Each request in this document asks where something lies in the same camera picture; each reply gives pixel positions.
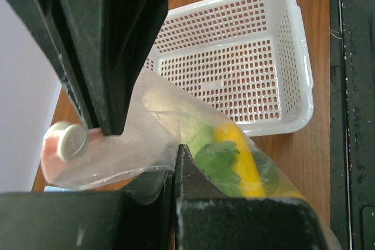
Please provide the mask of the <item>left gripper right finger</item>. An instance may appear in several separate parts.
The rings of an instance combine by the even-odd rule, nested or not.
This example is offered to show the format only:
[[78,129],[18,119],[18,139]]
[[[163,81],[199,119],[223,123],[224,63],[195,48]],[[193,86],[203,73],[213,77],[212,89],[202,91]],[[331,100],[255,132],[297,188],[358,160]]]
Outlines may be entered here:
[[176,249],[328,249],[316,213],[296,197],[230,198],[180,145],[175,180]]

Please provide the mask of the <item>green fake lettuce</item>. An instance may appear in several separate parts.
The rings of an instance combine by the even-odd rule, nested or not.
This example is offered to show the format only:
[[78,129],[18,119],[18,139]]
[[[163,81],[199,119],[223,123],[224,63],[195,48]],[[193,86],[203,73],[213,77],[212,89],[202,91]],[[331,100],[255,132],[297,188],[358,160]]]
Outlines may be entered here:
[[186,122],[181,126],[182,143],[188,145],[194,164],[220,191],[229,197],[244,197],[237,187],[240,177],[232,171],[236,143],[214,139],[214,130],[220,126],[212,126],[200,120]]

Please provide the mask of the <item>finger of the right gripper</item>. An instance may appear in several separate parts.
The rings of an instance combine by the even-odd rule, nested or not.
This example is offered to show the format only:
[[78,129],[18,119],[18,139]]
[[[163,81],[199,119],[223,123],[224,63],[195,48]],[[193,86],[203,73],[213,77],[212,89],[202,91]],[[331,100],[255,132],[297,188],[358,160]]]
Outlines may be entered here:
[[59,0],[74,89],[89,128],[124,131],[135,82],[168,14],[168,0]]
[[99,126],[60,0],[7,0],[46,55],[86,127]]

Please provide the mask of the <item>clear zip top bag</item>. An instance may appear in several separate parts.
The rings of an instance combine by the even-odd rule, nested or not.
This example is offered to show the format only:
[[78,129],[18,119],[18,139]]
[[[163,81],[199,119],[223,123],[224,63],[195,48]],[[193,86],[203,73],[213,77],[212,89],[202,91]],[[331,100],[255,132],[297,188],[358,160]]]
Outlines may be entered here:
[[[212,126],[233,122],[159,75],[143,70],[135,83],[123,133],[107,136],[100,128],[55,123],[43,138],[43,175],[49,183],[71,190],[132,181],[144,172],[170,170],[176,176],[179,147],[186,145],[180,129],[193,120]],[[328,249],[339,249],[334,233],[317,218]]]

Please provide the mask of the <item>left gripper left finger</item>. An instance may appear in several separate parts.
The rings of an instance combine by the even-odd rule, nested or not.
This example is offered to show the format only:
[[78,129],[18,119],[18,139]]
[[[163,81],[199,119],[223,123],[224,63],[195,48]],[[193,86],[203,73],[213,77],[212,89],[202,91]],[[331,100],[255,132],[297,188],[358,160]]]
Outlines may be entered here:
[[1,194],[2,249],[167,249],[174,172],[116,191]]

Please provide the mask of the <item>yellow fake banana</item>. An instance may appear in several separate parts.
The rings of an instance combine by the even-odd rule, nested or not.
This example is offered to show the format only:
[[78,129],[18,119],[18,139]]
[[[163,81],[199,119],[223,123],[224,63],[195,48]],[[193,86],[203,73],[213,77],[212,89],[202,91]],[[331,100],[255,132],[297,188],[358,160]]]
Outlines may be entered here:
[[233,122],[220,124],[214,139],[236,143],[238,152],[231,166],[239,177],[237,187],[244,197],[305,197],[294,187],[274,161]]

